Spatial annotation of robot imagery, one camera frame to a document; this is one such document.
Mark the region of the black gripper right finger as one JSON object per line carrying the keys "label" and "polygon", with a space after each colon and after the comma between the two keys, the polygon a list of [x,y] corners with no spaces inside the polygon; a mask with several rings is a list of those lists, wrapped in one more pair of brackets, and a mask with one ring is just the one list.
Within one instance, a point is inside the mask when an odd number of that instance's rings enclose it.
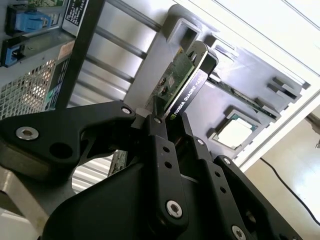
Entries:
{"label": "black gripper right finger", "polygon": [[213,158],[186,113],[178,119],[180,172],[198,182],[197,207],[221,240],[300,240],[301,236],[225,155]]}

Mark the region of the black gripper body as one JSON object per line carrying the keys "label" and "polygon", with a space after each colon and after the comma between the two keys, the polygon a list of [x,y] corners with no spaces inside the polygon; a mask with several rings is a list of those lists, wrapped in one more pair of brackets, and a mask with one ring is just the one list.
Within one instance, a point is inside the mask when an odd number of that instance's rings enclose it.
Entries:
{"label": "black gripper body", "polygon": [[145,167],[134,164],[64,201],[44,227],[46,240],[223,240],[217,212],[200,184],[180,175],[189,217],[182,233],[149,225],[151,204]]}

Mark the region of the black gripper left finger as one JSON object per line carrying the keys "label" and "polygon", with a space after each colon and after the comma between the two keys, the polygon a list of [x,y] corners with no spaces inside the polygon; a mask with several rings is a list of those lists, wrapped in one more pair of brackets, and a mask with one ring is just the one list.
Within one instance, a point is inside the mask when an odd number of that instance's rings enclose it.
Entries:
{"label": "black gripper left finger", "polygon": [[122,170],[144,165],[150,228],[186,229],[187,204],[166,123],[155,114],[141,117],[121,101],[3,119],[0,190],[35,228],[44,229],[54,210],[78,194],[71,179],[76,168],[117,150],[129,154]]}

